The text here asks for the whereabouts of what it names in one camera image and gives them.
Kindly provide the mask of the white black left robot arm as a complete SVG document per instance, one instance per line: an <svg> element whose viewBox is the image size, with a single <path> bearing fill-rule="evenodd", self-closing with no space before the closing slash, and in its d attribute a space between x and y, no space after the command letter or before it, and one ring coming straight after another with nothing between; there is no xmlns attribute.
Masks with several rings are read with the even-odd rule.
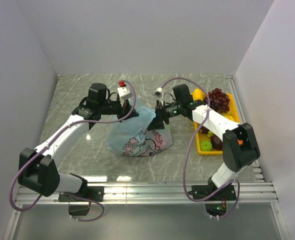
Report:
<svg viewBox="0 0 295 240"><path fill-rule="evenodd" d="M104 123L102 116L114 115L116 122L138 116L135 105L129 102L130 98L136 98L131 83L120 81L117 94L116 100L111 100L105 84L93 83L87 96L54 135L34 149L25 148L20 153L16 181L45 197L53 193L70 193L76 201L86 199L87 180L75 174L60 174L57 166L82 135Z"/></svg>

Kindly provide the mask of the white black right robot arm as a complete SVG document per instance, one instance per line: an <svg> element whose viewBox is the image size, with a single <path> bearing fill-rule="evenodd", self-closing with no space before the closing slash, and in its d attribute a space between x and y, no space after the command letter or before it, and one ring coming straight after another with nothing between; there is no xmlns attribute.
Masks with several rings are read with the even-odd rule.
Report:
<svg viewBox="0 0 295 240"><path fill-rule="evenodd" d="M162 130L170 122L170 118L183 116L198 124L196 136L202 127L211 131L222 142L223 163L211 176L201 193L199 201L218 200L226 192L239 173L260 158L261 153L253 127L249 123L238 123L230 120L212 109L217 100L210 95L206 99L195 99L186 84L177 85L172 89L173 102L164 101L161 87L153 92L158 97L155 106L155 118L149 124L149 130Z"/></svg>

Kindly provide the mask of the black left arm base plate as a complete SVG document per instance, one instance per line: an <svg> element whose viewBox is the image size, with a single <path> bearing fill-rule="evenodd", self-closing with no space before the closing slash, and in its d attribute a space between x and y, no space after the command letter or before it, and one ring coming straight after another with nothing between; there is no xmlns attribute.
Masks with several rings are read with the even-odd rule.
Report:
<svg viewBox="0 0 295 240"><path fill-rule="evenodd" d="M71 196L70 194L63 193L59 194L58 201L59 202L87 202L88 200L93 200L96 202L102 202L104 199L104 191L105 188L103 186L88 186L85 193L73 193L72 195L77 198Z"/></svg>

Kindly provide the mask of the light blue plastic bag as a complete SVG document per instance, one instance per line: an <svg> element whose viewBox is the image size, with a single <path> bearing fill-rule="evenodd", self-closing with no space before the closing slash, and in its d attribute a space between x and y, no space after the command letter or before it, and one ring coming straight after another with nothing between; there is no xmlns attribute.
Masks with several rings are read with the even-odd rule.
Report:
<svg viewBox="0 0 295 240"><path fill-rule="evenodd" d="M135 110L139 116L109 125L105 138L107 148L125 157L153 156L169 148L173 144L171 128L148 130L155 112L139 99L136 100Z"/></svg>

